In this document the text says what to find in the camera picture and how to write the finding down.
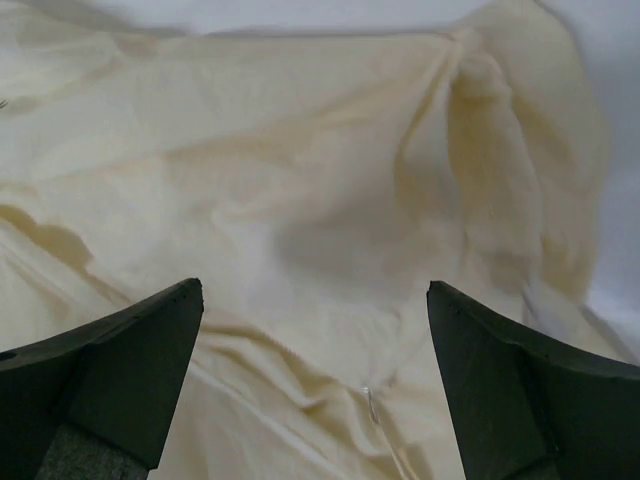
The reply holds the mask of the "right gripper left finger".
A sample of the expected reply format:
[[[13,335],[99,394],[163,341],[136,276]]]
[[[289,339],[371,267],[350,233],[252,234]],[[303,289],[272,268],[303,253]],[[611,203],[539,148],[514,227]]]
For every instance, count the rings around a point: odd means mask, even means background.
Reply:
[[[2,352],[2,478],[147,478],[159,466],[202,315],[202,284],[190,278]]]

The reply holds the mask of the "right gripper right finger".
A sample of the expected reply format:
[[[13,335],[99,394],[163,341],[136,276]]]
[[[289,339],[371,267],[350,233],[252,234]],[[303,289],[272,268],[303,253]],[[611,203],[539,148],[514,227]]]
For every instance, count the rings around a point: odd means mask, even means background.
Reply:
[[[506,318],[451,285],[429,325],[469,479],[636,479],[639,369]]]

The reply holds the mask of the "cream fabric jacket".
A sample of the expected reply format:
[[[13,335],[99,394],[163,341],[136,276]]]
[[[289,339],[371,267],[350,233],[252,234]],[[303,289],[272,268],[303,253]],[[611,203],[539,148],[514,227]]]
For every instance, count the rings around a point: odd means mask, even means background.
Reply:
[[[426,291],[570,344],[607,131],[568,30],[177,37],[1,5],[1,345],[188,277],[199,338],[159,479],[460,479]]]

